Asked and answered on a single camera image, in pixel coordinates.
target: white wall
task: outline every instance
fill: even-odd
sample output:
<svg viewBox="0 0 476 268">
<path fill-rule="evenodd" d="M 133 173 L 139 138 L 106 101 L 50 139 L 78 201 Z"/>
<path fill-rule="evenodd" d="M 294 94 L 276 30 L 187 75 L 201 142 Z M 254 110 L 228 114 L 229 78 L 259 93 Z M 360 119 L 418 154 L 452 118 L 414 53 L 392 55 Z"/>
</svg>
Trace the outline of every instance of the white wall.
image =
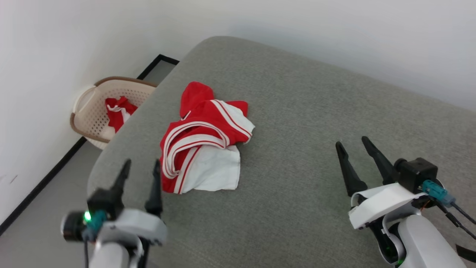
<svg viewBox="0 0 476 268">
<path fill-rule="evenodd" d="M 137 77 L 160 53 L 159 12 L 149 0 L 0 1 L 0 223 L 78 141 L 79 90 Z"/>
<path fill-rule="evenodd" d="M 273 45 L 476 111 L 473 0 L 163 0 L 163 54 L 214 35 Z"/>
</svg>

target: white fabric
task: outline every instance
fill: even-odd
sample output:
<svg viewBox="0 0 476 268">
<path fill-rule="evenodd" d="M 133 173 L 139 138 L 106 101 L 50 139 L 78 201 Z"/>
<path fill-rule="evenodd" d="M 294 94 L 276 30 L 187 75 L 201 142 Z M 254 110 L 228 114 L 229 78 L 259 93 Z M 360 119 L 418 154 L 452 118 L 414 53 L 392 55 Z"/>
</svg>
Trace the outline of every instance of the white fabric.
<svg viewBox="0 0 476 268">
<path fill-rule="evenodd" d="M 114 108 L 111 108 L 111 106 L 107 105 L 108 110 L 112 112 L 120 112 L 122 115 L 122 122 L 125 123 L 129 118 L 130 118 L 130 113 L 126 111 L 126 108 L 122 108 L 119 106 L 114 106 Z"/>
<path fill-rule="evenodd" d="M 234 190 L 238 187 L 239 173 L 240 154 L 236 146 L 220 149 L 215 146 L 203 145 L 191 159 L 188 170 L 181 173 L 181 175 L 186 174 L 187 177 L 182 187 L 182 193 L 191 189 Z"/>
</svg>

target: black cable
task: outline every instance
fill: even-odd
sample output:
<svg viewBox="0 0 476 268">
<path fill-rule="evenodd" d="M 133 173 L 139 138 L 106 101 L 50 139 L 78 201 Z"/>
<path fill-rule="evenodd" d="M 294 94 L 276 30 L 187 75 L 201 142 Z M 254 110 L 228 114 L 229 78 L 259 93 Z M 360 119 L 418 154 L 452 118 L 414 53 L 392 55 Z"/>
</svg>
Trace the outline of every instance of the black cable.
<svg viewBox="0 0 476 268">
<path fill-rule="evenodd" d="M 88 256 L 88 241 L 84 241 L 84 258 L 85 258 L 85 267 L 89 268 L 89 256 Z"/>
<path fill-rule="evenodd" d="M 473 239 L 476 239 L 476 236 L 470 231 L 468 230 L 466 227 L 463 226 L 463 224 L 461 224 L 461 222 L 451 213 L 449 212 L 446 207 L 441 204 L 440 202 L 436 202 L 436 206 L 441 209 L 441 211 L 443 211 L 443 213 L 445 214 L 445 216 L 456 226 L 456 227 L 459 227 L 461 229 L 463 229 L 467 234 L 469 234 Z"/>
<path fill-rule="evenodd" d="M 462 208 L 460 208 L 458 205 L 456 205 L 455 202 L 451 202 L 450 204 L 454 208 L 456 208 L 456 210 L 459 211 L 459 213 L 463 214 L 463 216 L 465 216 L 470 222 L 472 222 L 473 224 L 476 224 L 476 221 L 470 215 L 468 215 L 468 213 L 466 213 Z"/>
</svg>

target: green led light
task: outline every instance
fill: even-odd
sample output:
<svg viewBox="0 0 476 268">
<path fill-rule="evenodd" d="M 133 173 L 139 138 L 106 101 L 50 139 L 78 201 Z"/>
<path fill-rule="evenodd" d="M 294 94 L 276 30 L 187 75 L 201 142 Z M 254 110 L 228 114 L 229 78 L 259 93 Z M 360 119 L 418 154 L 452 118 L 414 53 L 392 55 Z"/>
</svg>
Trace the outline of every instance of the green led light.
<svg viewBox="0 0 476 268">
<path fill-rule="evenodd" d="M 91 220 L 91 214 L 89 213 L 89 211 L 86 211 L 84 213 L 84 220 L 85 221 L 90 221 Z"/>
</svg>

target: gray floor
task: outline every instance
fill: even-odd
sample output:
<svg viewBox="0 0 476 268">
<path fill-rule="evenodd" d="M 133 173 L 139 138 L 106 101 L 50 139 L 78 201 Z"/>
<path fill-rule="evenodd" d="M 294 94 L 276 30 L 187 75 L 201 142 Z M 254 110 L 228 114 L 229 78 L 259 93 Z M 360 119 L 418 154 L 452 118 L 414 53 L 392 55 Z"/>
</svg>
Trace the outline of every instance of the gray floor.
<svg viewBox="0 0 476 268">
<path fill-rule="evenodd" d="M 145 80 L 160 83 L 174 67 L 159 62 Z M 86 210 L 86 184 L 100 153 L 101 150 L 86 142 L 3 233 L 0 267 L 84 267 L 83 245 L 66 242 L 60 233 L 60 223 L 69 211 Z M 148 267 L 157 266 L 149 263 Z"/>
</svg>

